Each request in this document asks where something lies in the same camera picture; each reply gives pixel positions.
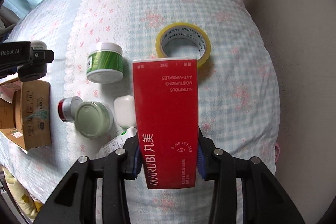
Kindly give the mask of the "white pill bottle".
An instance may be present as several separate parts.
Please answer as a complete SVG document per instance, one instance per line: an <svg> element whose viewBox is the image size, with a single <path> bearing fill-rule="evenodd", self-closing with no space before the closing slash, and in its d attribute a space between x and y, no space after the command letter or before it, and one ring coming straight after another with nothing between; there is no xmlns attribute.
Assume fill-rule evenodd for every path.
<svg viewBox="0 0 336 224"><path fill-rule="evenodd" d="M128 138L132 138L137 134L138 130L135 127L130 127L120 135L117 135L111 141L103 145L95 156L95 159L106 157L111 152L122 148Z"/></svg>

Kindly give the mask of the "yellow adhesive tape roll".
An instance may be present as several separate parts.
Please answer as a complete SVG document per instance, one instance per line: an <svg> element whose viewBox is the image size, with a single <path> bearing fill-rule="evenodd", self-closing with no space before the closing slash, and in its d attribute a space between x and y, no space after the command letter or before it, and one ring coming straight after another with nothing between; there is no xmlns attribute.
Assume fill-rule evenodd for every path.
<svg viewBox="0 0 336 224"><path fill-rule="evenodd" d="M172 23L160 30L155 41L159 58L195 57L200 68L211 53L211 43L207 34L190 23Z"/></svg>

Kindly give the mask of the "yellow floral cloth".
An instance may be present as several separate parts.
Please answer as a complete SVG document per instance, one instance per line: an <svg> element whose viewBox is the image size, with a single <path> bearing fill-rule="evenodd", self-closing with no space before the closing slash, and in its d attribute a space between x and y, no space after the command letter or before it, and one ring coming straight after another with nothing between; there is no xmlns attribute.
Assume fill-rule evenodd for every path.
<svg viewBox="0 0 336 224"><path fill-rule="evenodd" d="M30 195L30 192L9 172L5 167L2 168L6 185L9 188L15 202L26 217L34 221L43 207L43 203Z"/></svg>

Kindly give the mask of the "pale green lid jar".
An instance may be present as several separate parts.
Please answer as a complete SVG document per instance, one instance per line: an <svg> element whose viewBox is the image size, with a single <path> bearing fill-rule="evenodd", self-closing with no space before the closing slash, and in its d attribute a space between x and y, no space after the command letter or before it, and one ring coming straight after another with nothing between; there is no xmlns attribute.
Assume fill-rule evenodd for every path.
<svg viewBox="0 0 336 224"><path fill-rule="evenodd" d="M84 101L75 111L75 127L86 138L99 138L113 125L110 108L101 102Z"/></svg>

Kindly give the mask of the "red Marubi cosmetics box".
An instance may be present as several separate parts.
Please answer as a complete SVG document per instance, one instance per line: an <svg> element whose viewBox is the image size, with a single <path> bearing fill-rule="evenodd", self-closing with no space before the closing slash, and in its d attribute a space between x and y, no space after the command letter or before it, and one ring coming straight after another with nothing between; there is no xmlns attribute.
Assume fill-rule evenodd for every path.
<svg viewBox="0 0 336 224"><path fill-rule="evenodd" d="M132 64L139 147L149 189L195 186L198 158L197 61Z"/></svg>

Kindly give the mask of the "brown cardboard box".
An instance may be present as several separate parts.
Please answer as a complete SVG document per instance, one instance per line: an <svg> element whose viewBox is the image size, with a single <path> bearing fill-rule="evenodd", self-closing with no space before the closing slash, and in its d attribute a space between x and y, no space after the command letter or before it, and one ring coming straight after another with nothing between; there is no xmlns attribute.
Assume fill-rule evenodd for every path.
<svg viewBox="0 0 336 224"><path fill-rule="evenodd" d="M24 151L51 144L50 84L1 82L1 133Z"/></svg>

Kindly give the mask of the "green label white jar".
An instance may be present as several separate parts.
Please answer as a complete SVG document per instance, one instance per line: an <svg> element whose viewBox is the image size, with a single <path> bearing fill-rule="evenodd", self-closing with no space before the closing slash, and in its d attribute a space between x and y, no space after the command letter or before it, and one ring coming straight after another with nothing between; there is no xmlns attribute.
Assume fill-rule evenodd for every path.
<svg viewBox="0 0 336 224"><path fill-rule="evenodd" d="M98 84L111 84L123 79L122 48L104 42L92 46L87 57L87 80Z"/></svg>

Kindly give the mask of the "red silver small jar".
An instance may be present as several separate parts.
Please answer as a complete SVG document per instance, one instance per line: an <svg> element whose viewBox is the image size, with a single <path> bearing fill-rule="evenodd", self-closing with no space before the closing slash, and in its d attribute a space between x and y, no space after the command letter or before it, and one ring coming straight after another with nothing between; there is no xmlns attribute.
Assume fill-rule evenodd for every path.
<svg viewBox="0 0 336 224"><path fill-rule="evenodd" d="M63 122L73 123L78 106L82 103L78 96L63 98L58 103L58 114Z"/></svg>

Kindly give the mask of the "white earbuds case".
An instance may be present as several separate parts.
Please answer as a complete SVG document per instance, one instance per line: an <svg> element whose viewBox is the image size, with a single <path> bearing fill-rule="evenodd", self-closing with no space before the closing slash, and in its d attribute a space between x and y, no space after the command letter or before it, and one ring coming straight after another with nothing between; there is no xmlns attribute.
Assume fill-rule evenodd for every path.
<svg viewBox="0 0 336 224"><path fill-rule="evenodd" d="M133 96L127 95L117 97L113 106L116 122L120 127L128 128L137 126Z"/></svg>

